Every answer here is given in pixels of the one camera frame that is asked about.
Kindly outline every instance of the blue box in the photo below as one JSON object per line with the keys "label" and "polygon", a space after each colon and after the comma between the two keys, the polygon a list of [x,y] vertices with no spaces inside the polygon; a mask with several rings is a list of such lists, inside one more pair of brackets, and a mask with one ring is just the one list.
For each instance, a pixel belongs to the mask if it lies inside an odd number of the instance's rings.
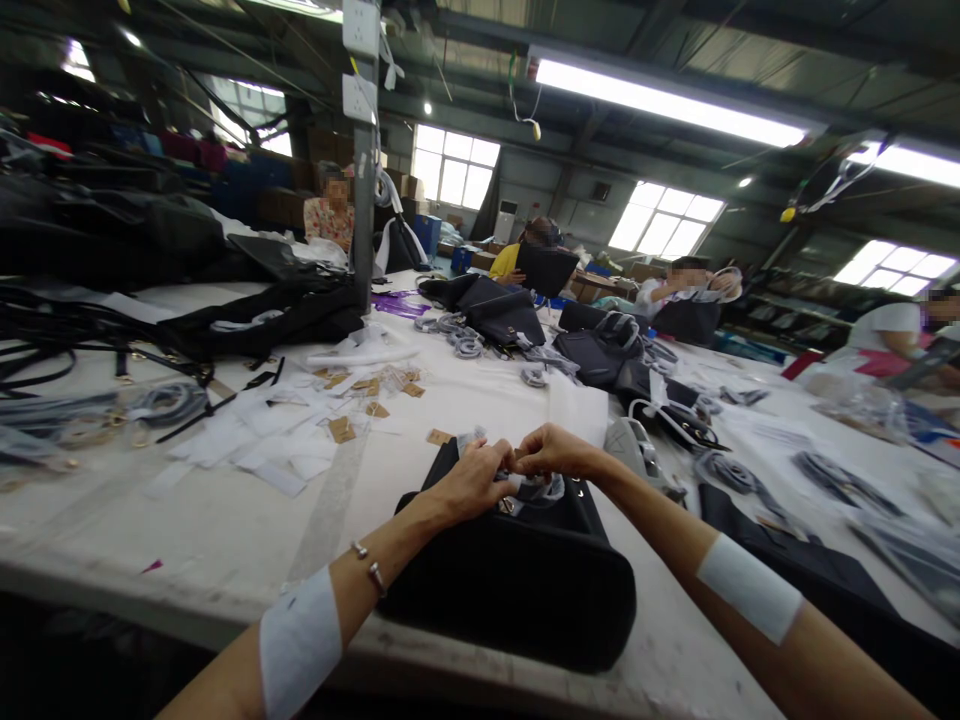
{"label": "blue box", "polygon": [[437,246],[440,244],[440,223],[442,220],[433,215],[417,215],[413,219],[413,232],[420,239],[423,251],[427,257],[437,255]]}

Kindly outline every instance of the silver bracelet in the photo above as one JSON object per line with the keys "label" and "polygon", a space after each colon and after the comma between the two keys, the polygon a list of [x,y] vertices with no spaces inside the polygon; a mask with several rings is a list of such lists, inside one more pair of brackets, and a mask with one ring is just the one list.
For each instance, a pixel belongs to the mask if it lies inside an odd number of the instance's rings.
{"label": "silver bracelet", "polygon": [[[356,540],[350,543],[350,547],[356,550],[357,557],[360,558],[361,560],[366,559],[367,555],[370,554],[369,552],[367,552],[367,549],[363,547],[360,543],[358,543]],[[383,586],[383,578],[380,577],[380,564],[376,562],[373,563],[367,569],[367,575],[369,575],[370,579],[373,580],[373,584],[377,586],[377,591],[380,593],[380,597],[382,598],[386,597],[387,589]]]}

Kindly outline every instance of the hand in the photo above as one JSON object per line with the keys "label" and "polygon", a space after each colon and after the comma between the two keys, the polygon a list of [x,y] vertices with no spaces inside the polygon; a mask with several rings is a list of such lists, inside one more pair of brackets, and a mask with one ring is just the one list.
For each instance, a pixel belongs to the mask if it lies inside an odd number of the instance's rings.
{"label": "hand", "polygon": [[487,445],[481,438],[467,445],[460,462],[447,475],[426,491],[439,500],[448,514],[447,525],[456,525],[482,515],[507,495],[515,495],[510,483],[494,481],[500,468],[513,464],[513,448],[506,440]]}
{"label": "hand", "polygon": [[605,454],[559,425],[547,423],[523,439],[516,456],[512,470],[520,475],[558,472],[595,480]]}
{"label": "hand", "polygon": [[501,285],[521,285],[523,281],[527,279],[527,276],[519,269],[514,269],[508,272],[506,275],[501,275],[497,278],[497,282]]}

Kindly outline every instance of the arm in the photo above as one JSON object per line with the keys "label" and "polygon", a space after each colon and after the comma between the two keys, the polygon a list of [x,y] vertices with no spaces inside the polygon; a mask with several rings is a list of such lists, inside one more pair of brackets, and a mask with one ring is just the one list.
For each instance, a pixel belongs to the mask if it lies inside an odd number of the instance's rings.
{"label": "arm", "polygon": [[[331,563],[330,581],[343,649],[379,599],[367,574],[371,563],[379,563],[384,587],[389,587],[437,533],[477,517],[514,494],[509,483],[492,482],[501,465],[512,458],[513,450],[505,440],[490,447],[484,447],[485,443],[486,440],[471,443],[463,459],[443,480],[417,495],[398,515],[363,538],[360,545],[369,551],[367,559],[360,560],[351,549]],[[315,688],[324,679],[316,678]],[[258,621],[214,658],[158,717],[265,718],[264,697]]]}
{"label": "arm", "polygon": [[719,533],[618,460],[549,424],[525,453],[515,472],[586,477],[620,508],[787,717],[933,718],[809,602],[779,646],[767,639],[697,577]]}

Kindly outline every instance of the window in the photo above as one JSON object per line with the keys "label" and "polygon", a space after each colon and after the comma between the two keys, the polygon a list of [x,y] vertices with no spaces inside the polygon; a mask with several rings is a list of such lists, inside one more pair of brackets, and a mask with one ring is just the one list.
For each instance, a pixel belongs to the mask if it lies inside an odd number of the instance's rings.
{"label": "window", "polygon": [[70,39],[67,45],[67,59],[60,66],[71,75],[82,77],[84,80],[96,82],[93,77],[93,71],[90,69],[90,61],[87,60],[87,54],[83,51],[83,45],[78,41]]}
{"label": "window", "polygon": [[638,182],[609,245],[676,260],[696,251],[722,209],[722,200]]}
{"label": "window", "polygon": [[926,290],[956,264],[956,260],[943,255],[871,240],[833,279],[913,296]]}
{"label": "window", "polygon": [[497,143],[417,125],[413,176],[423,181],[427,200],[479,210],[499,155]]}
{"label": "window", "polygon": [[[287,103],[283,93],[273,88],[213,76],[208,76],[207,87],[209,87],[218,98],[223,100],[231,110],[246,120],[251,127],[263,125],[277,115],[282,115],[287,111]],[[250,134],[240,127],[238,123],[235,123],[227,117],[227,114],[214,105],[212,101],[210,103],[210,114],[217,119],[217,122],[220,123],[223,128],[226,128],[226,130],[224,130],[216,125],[213,126],[213,131],[221,140],[239,143],[240,145],[250,143]],[[258,130],[257,132],[261,138],[277,132],[277,129],[281,131],[280,134],[273,135],[273,137],[264,142],[261,147],[265,150],[272,150],[275,153],[292,157],[293,151],[290,148],[290,133],[282,132],[286,127],[287,121],[283,120],[276,128]]]}

